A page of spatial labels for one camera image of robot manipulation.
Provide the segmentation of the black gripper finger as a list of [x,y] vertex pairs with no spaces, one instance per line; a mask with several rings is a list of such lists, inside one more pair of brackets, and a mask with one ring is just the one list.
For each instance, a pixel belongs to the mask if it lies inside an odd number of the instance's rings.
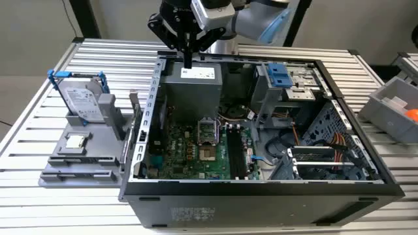
[[148,20],[148,28],[157,36],[160,41],[165,44],[169,49],[183,53],[183,67],[188,68],[188,45],[185,32],[183,30],[180,17],[175,16],[173,21],[171,22],[175,30],[175,34],[164,25],[164,19],[160,14],[152,14]]
[[188,68],[192,68],[192,54],[204,51],[215,43],[225,33],[225,28],[211,29],[200,38],[197,38],[197,31],[189,33],[188,38]]

